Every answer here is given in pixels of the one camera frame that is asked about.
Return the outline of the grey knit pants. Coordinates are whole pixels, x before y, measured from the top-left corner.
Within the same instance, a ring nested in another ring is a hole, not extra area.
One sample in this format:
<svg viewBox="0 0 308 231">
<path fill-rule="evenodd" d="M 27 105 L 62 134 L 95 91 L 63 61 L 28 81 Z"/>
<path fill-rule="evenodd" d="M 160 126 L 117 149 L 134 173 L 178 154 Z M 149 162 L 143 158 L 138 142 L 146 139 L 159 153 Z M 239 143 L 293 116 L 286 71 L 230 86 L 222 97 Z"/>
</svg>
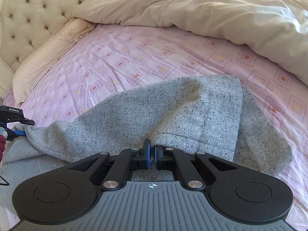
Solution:
<svg viewBox="0 0 308 231">
<path fill-rule="evenodd" d="M 72 122 L 24 126 L 25 137 L 6 144 L 1 206 L 14 212 L 12 194 L 24 180 L 101 151 L 139 147 L 198 151 L 277 176 L 292 149 L 238 77 L 182 77 L 113 94 Z"/>
</svg>

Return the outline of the pink patterned bed sheet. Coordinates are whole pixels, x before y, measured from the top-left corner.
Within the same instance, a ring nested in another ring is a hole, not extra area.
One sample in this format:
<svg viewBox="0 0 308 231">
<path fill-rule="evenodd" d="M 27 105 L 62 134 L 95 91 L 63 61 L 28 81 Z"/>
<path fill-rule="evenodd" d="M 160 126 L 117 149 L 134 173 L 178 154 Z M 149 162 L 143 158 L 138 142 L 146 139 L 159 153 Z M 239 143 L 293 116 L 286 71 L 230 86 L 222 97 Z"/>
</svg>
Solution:
<svg viewBox="0 0 308 231">
<path fill-rule="evenodd" d="M 209 74 L 237 76 L 289 141 L 292 162 L 280 174 L 294 195 L 287 221 L 307 230 L 307 86 L 247 46 L 175 27 L 100 25 L 64 54 L 21 108 L 47 126 L 73 120 L 115 92 Z"/>
</svg>

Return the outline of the cream duvet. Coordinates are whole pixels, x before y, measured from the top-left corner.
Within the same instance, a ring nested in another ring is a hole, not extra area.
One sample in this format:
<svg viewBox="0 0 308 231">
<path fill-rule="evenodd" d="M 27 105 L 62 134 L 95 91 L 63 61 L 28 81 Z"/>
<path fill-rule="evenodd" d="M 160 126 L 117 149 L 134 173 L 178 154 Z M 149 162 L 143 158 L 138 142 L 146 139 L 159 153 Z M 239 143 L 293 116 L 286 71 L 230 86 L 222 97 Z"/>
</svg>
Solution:
<svg viewBox="0 0 308 231">
<path fill-rule="evenodd" d="M 307 0 L 85 0 L 73 16 L 245 44 L 307 83 Z"/>
</svg>

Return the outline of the cream pillow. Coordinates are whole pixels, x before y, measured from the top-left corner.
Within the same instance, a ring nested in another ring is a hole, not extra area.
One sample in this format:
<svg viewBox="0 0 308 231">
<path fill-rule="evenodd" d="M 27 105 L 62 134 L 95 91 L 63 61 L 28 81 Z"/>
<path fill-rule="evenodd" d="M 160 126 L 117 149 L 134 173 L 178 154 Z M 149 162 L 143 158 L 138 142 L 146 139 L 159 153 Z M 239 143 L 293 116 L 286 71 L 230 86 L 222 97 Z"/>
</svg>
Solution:
<svg viewBox="0 0 308 231">
<path fill-rule="evenodd" d="M 95 26 L 95 23 L 81 18 L 71 19 L 30 54 L 18 67 L 13 78 L 15 104 L 23 103 L 52 66 Z"/>
</svg>

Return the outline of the cream tufted headboard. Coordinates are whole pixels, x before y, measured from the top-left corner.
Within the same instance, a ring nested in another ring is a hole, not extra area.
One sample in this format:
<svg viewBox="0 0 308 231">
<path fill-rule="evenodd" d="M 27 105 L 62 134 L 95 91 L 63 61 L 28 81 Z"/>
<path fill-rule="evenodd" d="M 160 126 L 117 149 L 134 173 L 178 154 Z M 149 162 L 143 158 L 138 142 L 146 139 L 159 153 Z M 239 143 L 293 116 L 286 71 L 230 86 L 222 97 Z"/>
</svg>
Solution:
<svg viewBox="0 0 308 231">
<path fill-rule="evenodd" d="M 20 64 L 85 0 L 1 0 L 1 98 Z"/>
</svg>

